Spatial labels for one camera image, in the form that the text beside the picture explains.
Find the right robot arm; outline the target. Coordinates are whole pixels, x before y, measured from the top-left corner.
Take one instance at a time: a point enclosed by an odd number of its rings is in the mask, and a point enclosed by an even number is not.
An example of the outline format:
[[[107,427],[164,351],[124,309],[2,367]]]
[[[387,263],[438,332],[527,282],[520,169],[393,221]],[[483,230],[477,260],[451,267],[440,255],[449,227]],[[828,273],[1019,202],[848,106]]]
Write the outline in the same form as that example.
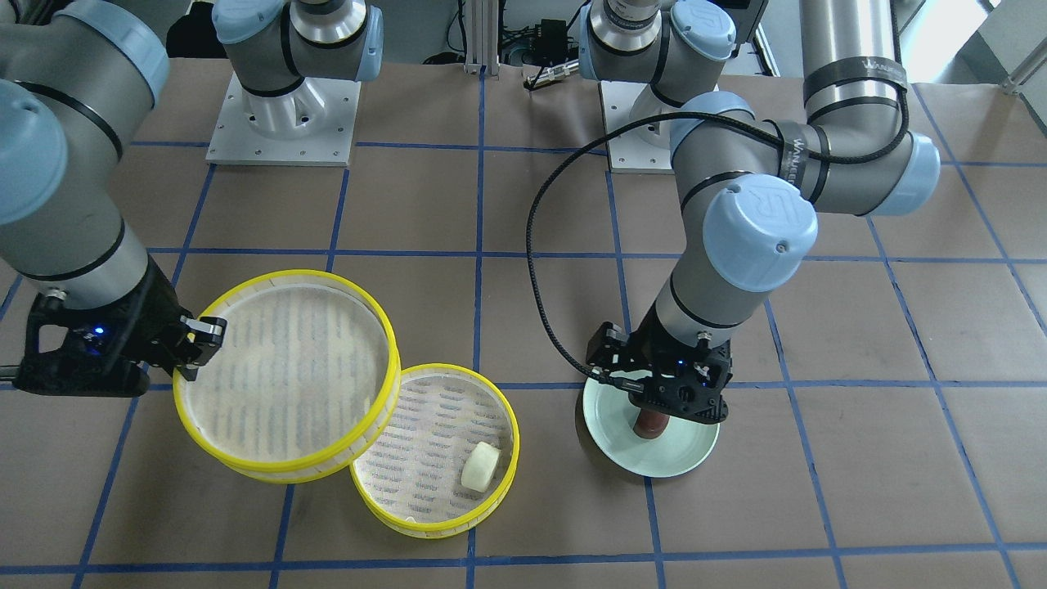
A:
[[[231,95],[214,164],[346,164],[362,82],[383,60],[366,1],[217,1]],[[160,103],[168,49],[137,16],[74,1],[45,25],[2,26],[2,258],[37,297],[2,379],[40,395],[135,398],[144,366],[192,381],[228,338],[196,317],[107,192]]]

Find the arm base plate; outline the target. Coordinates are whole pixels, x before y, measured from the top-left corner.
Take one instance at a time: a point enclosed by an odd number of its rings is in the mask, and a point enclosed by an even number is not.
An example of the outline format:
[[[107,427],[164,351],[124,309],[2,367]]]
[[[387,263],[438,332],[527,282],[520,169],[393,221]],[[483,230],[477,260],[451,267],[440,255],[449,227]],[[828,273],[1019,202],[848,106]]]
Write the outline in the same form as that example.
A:
[[[605,133],[636,120],[678,111],[677,107],[658,98],[649,83],[601,81],[600,98]],[[669,120],[647,123],[609,139],[607,150],[610,171],[673,175],[670,127]]]
[[[258,97],[231,77],[206,160],[216,165],[348,167],[362,83],[306,78],[281,97]]]

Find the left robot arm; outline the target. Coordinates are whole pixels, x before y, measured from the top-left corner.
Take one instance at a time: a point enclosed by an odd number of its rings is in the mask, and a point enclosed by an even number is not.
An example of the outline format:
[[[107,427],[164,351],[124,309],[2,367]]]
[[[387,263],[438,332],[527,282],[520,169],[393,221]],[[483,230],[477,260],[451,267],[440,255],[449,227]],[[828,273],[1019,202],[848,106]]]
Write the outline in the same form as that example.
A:
[[[938,183],[940,156],[910,128],[905,68],[889,1],[802,1],[807,119],[759,119],[718,88],[736,27],[711,1],[592,1],[581,12],[584,78],[643,83],[669,113],[658,141],[676,178],[685,250],[638,329],[605,324],[586,360],[622,381],[640,408],[636,435],[671,417],[718,424],[730,339],[788,282],[814,246],[819,213],[905,216]]]

